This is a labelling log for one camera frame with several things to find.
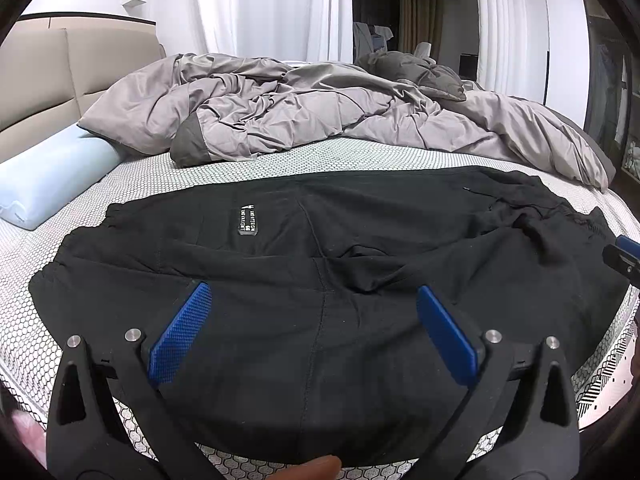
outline gray comforter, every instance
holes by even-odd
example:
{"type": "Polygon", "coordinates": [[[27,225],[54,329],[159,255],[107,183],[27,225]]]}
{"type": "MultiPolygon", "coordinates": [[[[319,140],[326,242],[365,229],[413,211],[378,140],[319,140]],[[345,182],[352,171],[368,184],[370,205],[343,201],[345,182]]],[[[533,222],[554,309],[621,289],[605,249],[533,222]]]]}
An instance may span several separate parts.
{"type": "Polygon", "coordinates": [[[422,76],[419,86],[340,63],[292,69],[272,59],[178,54],[119,80],[78,124],[145,155],[169,150],[181,167],[342,135],[525,162],[607,189],[596,153],[551,111],[492,92],[469,91],[461,102],[427,97],[430,80],[450,92],[441,75],[422,76]]]}

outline pink object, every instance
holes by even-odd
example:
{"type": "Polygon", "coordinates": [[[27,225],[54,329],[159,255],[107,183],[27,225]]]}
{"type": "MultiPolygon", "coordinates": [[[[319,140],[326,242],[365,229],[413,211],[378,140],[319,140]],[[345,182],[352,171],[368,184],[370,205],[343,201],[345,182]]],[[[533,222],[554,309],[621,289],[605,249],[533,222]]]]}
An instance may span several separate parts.
{"type": "Polygon", "coordinates": [[[36,457],[43,467],[47,467],[47,434],[28,413],[15,411],[11,415],[20,440],[36,457]]]}

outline finger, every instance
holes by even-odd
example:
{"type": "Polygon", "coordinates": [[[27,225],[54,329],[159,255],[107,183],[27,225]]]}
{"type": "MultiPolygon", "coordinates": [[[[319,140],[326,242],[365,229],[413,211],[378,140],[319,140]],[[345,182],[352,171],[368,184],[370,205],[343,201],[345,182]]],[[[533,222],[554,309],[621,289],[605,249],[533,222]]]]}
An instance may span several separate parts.
{"type": "Polygon", "coordinates": [[[327,455],[281,469],[268,478],[269,480],[335,480],[341,467],[342,462],[337,456],[327,455]]]}

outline hexagon pattern fabric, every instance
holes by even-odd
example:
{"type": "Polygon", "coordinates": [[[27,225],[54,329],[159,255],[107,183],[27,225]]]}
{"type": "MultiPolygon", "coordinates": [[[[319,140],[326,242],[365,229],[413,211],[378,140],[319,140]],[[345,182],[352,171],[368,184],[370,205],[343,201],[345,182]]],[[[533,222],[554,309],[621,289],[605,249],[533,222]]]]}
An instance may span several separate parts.
{"type": "MultiPolygon", "coordinates": [[[[624,234],[640,240],[640,224],[615,193],[602,194],[599,190],[533,168],[473,155],[338,138],[301,146],[290,152],[264,155],[253,161],[220,162],[181,170],[174,166],[167,153],[140,158],[119,165],[33,232],[0,221],[0,380],[14,393],[23,409],[28,410],[43,426],[46,425],[46,413],[62,350],[37,316],[27,286],[33,273],[53,259],[62,238],[75,227],[98,225],[104,219],[104,212],[110,203],[200,184],[299,173],[422,170],[474,165],[503,171],[518,170],[539,176],[551,191],[565,197],[577,211],[589,213],[598,206],[615,235],[624,234]]],[[[606,370],[602,363],[620,352],[620,336],[635,313],[637,304],[638,290],[630,287],[600,345],[572,377],[581,401],[585,397],[585,388],[598,382],[598,374],[606,370]]],[[[119,402],[116,406],[136,449],[152,456],[130,410],[119,402]]],[[[497,431],[485,435],[472,457],[491,449],[496,438],[497,431]]],[[[284,466],[210,449],[203,449],[203,452],[230,480],[262,480],[265,475],[284,466]]],[[[347,468],[341,478],[397,480],[410,468],[411,462],[347,468]]]]}

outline beige curtain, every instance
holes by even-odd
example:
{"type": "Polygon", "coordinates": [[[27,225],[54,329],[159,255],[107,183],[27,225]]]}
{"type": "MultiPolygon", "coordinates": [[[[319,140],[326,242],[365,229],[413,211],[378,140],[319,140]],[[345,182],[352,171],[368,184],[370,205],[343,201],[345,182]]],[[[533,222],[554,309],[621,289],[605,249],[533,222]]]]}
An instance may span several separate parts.
{"type": "Polygon", "coordinates": [[[431,56],[438,60],[442,37],[443,0],[400,0],[398,49],[413,54],[422,41],[431,43],[431,56]]]}

